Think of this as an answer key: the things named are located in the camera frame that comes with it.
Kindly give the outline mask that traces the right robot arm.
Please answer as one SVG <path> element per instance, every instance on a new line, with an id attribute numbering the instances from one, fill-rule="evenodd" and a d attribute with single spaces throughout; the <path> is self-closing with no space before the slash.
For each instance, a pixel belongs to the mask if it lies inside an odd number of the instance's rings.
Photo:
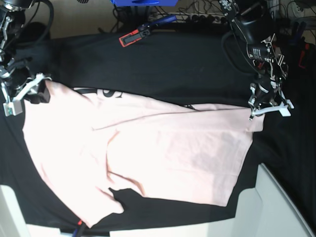
<path id="1" fill-rule="evenodd" d="M 49 9 L 48 24 L 34 42 L 19 43 L 19 37 L 31 21 L 25 22 L 25 11 L 34 4 L 44 3 Z M 54 7 L 49 0 L 2 0 L 0 2 L 0 88 L 4 96 L 5 116 L 23 112 L 22 102 L 48 103 L 50 94 L 45 82 L 52 80 L 44 73 L 32 74 L 31 58 L 16 59 L 16 50 L 39 44 L 48 35 L 54 19 Z"/>

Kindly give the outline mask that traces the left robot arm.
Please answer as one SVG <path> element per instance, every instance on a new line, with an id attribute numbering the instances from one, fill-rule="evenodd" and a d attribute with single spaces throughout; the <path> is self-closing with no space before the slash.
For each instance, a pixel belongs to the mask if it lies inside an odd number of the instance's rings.
<path id="1" fill-rule="evenodd" d="M 288 64 L 280 47 L 275 44 L 276 29 L 267 4 L 257 0 L 245 6 L 237 0 L 221 0 L 219 5 L 231 27 L 230 34 L 255 72 L 248 100 L 250 119 L 270 112 L 289 117 L 294 105 L 282 91 L 288 77 Z"/>

